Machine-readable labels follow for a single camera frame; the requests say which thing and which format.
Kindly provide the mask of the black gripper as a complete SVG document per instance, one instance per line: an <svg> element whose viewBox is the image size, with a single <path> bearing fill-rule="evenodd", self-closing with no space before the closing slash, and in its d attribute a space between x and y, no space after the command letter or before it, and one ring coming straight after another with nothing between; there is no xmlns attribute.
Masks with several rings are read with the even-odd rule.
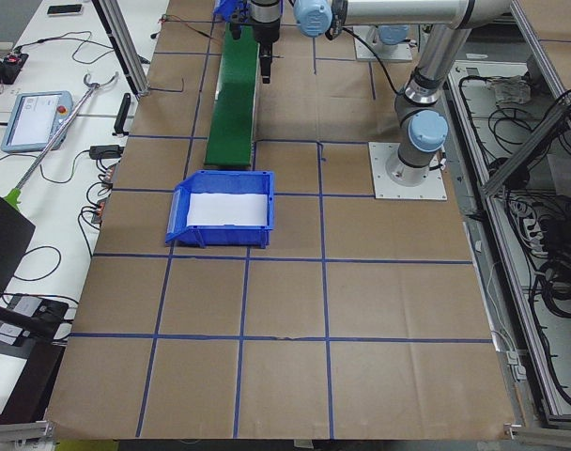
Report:
<svg viewBox="0 0 571 451"><path fill-rule="evenodd" d="M270 83L272 44L279 39L282 6L280 0L251 0L250 21L255 40L259 43L258 61L263 84Z"/></svg>

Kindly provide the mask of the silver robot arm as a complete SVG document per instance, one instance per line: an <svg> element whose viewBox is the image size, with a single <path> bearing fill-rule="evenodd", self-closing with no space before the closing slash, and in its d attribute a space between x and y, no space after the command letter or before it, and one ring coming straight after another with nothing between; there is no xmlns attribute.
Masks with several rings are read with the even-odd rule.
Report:
<svg viewBox="0 0 571 451"><path fill-rule="evenodd" d="M335 39L346 25L432 26L417 66L396 93L401 142L386 163L392 181L414 187L427 178L430 162L448 135L448 123L434 105L456 52L473 28L509 8L508 1L296 1L293 12L297 27L309 38Z"/></svg>
<svg viewBox="0 0 571 451"><path fill-rule="evenodd" d="M378 26L378 38L384 45L398 45L406 41L409 34L408 24L382 24Z"/></svg>

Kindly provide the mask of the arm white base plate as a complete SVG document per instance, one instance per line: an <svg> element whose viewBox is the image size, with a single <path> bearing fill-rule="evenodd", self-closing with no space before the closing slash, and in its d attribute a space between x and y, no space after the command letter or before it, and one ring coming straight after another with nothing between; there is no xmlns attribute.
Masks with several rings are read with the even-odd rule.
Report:
<svg viewBox="0 0 571 451"><path fill-rule="evenodd" d="M399 159L398 147L398 143L368 143L375 198L446 201L437 157L434 156L425 168L412 168Z"/></svg>
<svg viewBox="0 0 571 451"><path fill-rule="evenodd" d="M398 45L384 45L378 38L378 25L354 26L352 31L366 42L383 62L401 63L412 60L408 38Z"/></svg>

